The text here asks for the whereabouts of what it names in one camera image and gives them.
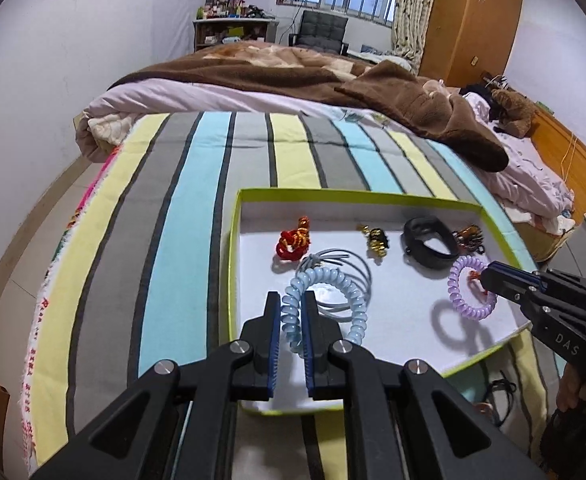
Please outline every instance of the clothes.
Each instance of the clothes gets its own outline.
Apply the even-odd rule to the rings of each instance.
[[[460,89],[460,95],[466,95],[469,92],[478,94],[484,99],[490,108],[489,120],[495,121],[499,118],[500,114],[504,111],[503,108],[497,104],[497,102],[491,96],[491,91],[485,86],[480,84],[467,85]]]
[[[501,198],[498,200],[507,216],[514,224],[529,224],[541,231],[547,232],[553,236],[563,236],[576,226],[576,221],[572,218],[567,218],[564,215],[558,215],[554,218],[542,218],[534,215],[531,212],[519,208],[507,199]]]

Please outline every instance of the pink embroidered edge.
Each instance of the pink embroidered edge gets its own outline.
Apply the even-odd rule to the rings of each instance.
[[[118,152],[118,148],[115,148],[108,156],[108,159],[106,162],[104,162],[102,168],[100,168],[100,172],[98,173],[97,177],[90,184],[89,188],[86,190],[86,193],[84,193],[84,196],[80,200],[80,203],[78,204],[77,209],[75,210],[75,213],[66,228],[66,231],[62,235],[60,248],[57,254],[54,256],[53,261],[48,266],[44,276],[44,282],[42,283],[42,286],[38,292],[35,316],[30,327],[30,335],[28,336],[28,347],[26,348],[22,391],[20,393],[20,409],[22,411],[23,458],[26,463],[26,467],[28,468],[29,475],[33,474],[38,467],[36,458],[37,447],[35,443],[35,437],[33,436],[32,417],[30,410],[30,390],[32,387],[33,373],[35,370],[36,356],[38,352],[39,327],[42,323],[42,320],[44,319],[44,313],[48,308],[48,294],[51,290],[54,278],[57,275],[59,261],[73,235],[74,228],[76,227],[78,220],[81,218],[87,203],[89,203],[90,199],[92,198],[94,194],[93,192],[96,188],[99,187],[99,184],[102,183],[104,176],[108,172],[111,163],[118,155]]]

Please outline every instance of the black chair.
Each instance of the black chair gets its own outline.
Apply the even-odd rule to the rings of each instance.
[[[318,52],[346,56],[349,44],[344,43],[348,18],[305,10],[297,34],[289,34],[289,46],[301,46]]]

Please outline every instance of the wooden wardrobe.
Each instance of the wooden wardrobe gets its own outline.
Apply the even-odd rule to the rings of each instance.
[[[434,0],[420,75],[447,86],[504,73],[522,0]]]

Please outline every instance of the person's hand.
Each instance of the person's hand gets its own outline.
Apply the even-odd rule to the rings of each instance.
[[[586,400],[586,383],[582,381],[576,368],[567,363],[560,379],[556,405],[558,410],[566,412],[575,408],[579,399]]]

